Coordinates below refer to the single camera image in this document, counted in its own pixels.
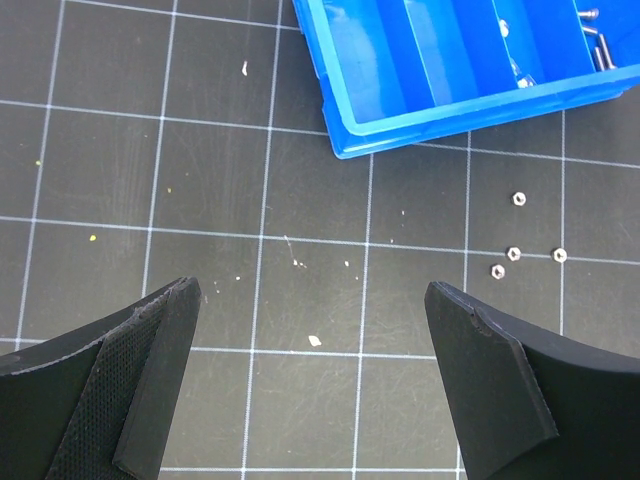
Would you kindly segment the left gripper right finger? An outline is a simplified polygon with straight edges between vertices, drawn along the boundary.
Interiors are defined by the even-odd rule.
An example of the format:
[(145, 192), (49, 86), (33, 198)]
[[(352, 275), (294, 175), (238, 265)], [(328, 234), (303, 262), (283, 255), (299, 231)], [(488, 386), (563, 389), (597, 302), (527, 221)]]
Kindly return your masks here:
[(468, 478), (638, 478), (638, 359), (528, 323), (448, 283), (430, 283), (424, 301)]

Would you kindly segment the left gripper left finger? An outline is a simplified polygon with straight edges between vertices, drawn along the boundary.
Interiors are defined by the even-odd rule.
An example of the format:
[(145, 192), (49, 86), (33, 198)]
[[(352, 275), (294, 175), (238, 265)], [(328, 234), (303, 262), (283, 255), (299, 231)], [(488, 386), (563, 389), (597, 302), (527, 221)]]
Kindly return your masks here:
[(1, 357), (4, 479), (156, 479), (201, 303), (194, 277)]

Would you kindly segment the blue plastic compartment bin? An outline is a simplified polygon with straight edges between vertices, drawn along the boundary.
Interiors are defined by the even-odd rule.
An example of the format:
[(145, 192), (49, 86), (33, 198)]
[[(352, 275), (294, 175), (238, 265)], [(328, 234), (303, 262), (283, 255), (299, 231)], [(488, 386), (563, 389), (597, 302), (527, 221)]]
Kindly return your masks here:
[[(591, 8), (599, 17), (582, 20)], [(298, 1), (294, 10), (341, 159), (610, 100), (639, 82), (635, 1)], [(597, 69), (583, 26), (605, 35), (616, 69)], [(526, 75), (535, 85), (520, 89)]]

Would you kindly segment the lone silver screw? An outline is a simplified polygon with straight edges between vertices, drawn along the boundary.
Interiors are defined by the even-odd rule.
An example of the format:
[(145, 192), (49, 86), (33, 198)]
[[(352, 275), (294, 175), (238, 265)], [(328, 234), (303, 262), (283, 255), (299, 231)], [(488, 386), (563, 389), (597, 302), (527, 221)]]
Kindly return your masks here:
[(580, 10), (578, 12), (579, 17), (585, 21), (593, 21), (599, 17), (599, 9), (591, 8), (588, 10)]

